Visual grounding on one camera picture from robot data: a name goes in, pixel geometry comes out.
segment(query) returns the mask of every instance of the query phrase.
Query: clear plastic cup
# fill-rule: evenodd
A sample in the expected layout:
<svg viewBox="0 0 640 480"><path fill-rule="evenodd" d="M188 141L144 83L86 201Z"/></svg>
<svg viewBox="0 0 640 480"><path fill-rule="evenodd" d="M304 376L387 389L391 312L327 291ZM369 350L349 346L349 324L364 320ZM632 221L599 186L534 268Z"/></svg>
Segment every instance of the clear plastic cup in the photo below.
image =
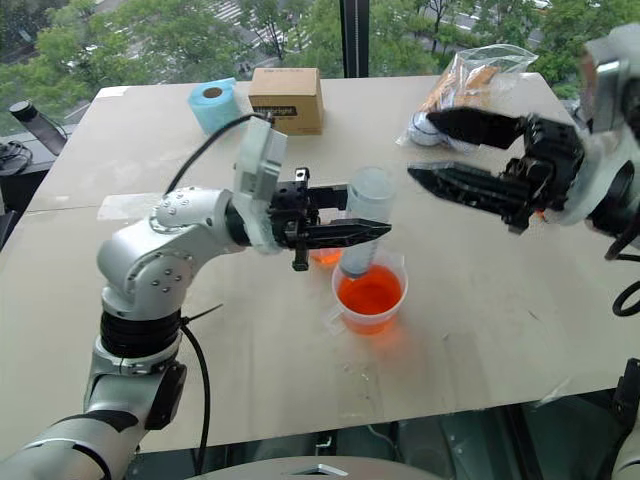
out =
<svg viewBox="0 0 640 480"><path fill-rule="evenodd" d="M376 222L388 222L395 198L390 174L377 167L358 170L347 188L347 216ZM357 278L369 270L378 247L377 240L345 249L340 259L342 273Z"/></svg>
<svg viewBox="0 0 640 480"><path fill-rule="evenodd" d="M360 282L365 280L366 276L355 279L350 278L342 272L339 266L333 270L333 275L331 276L331 289L342 313L342 320L350 330L356 333L371 335L386 330L396 320L398 310L407 296L409 277L404 266L403 255L379 249L371 263L371 271L373 271L376 266L385 267L393 274L399 283L400 295L398 300L391 305L390 308L375 314L363 314L351 310L345 305L345 302L340 296L341 287L344 285L343 282Z"/></svg>

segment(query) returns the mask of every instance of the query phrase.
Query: plastic cylinder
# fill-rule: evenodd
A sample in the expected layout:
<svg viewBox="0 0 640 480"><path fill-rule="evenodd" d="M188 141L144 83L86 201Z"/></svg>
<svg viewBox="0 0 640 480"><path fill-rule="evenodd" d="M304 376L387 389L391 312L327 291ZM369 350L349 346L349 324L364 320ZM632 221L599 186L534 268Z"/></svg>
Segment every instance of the plastic cylinder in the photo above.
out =
<svg viewBox="0 0 640 480"><path fill-rule="evenodd" d="M67 139L47 118L42 116L29 100L14 103L9 107L11 115L18 120L24 128L33 133L47 149L55 156L60 155Z"/></svg>
<svg viewBox="0 0 640 480"><path fill-rule="evenodd" d="M360 169L347 188L347 216L386 223L391 215L395 193L387 171L377 167ZM342 273L350 278L367 273L377 247L378 241L373 240L345 249L340 259Z"/></svg>

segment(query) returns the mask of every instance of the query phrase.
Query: crosswalk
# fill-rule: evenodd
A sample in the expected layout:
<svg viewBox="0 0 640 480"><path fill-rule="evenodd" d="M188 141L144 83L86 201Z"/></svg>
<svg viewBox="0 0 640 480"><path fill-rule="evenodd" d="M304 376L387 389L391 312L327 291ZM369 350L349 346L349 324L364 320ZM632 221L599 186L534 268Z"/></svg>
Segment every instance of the crosswalk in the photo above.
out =
<svg viewBox="0 0 640 480"><path fill-rule="evenodd" d="M225 2L219 2L215 5L214 7L214 15L218 20L222 20L225 23L230 23L236 27L240 26L240 16L242 15L242 9L240 8L240 5L238 5L235 1L233 0L228 0ZM251 14L251 20L255 20L255 15L252 13ZM264 39L268 39L270 38L270 33L268 32L268 29L262 28L260 30L258 30L259 35L256 35L255 38L253 38L250 41L251 44L251 48L256 49L260 46L260 44L262 43L262 40L260 39L260 37L264 38ZM278 37L278 41L281 43L285 43L288 39L287 39L287 33L282 32L280 29L276 29L276 35ZM302 45L302 48L307 48L309 46L309 44L311 43L310 39L309 39L309 35L307 35L306 32L301 32L301 39L302 41L300 42ZM291 38L291 42L293 47L297 48L297 39L295 38Z"/></svg>

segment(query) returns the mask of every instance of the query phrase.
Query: measuring cup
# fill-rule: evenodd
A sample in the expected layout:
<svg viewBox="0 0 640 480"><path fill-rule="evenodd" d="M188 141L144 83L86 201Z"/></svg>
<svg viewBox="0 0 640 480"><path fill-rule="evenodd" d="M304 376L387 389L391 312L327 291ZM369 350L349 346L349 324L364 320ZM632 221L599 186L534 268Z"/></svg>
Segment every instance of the measuring cup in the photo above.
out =
<svg viewBox="0 0 640 480"><path fill-rule="evenodd" d="M340 285L342 285L342 282L357 282L358 279L347 277L342 272L340 266L337 266L333 270L333 275L331 276L331 289L333 291L333 296L338 302L338 308L342 313L342 320L350 330L365 335L379 333L383 330L386 330L387 327L393 324L396 319L398 310L400 309L402 302L404 302L404 299L407 296L407 289L409 288L409 277L404 266L404 255L378 249L375 256L373 257L371 265L380 265L388 268L400 283L400 289L402 291L400 299L396 302L395 305L393 305L387 311L380 312L375 315L365 315L362 313L354 312L353 310L347 308L342 300L340 300L338 291L340 289Z"/></svg>

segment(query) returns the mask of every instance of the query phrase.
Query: tape roll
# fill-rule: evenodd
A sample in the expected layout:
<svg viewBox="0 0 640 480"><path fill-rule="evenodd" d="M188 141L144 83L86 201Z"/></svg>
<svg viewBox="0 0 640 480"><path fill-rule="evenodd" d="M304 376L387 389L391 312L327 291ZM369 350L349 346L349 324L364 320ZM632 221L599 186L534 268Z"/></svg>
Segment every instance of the tape roll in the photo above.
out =
<svg viewBox="0 0 640 480"><path fill-rule="evenodd" d="M191 111L206 134L212 134L240 116L240 108L233 97L235 84L235 78L202 83L189 95Z"/></svg>

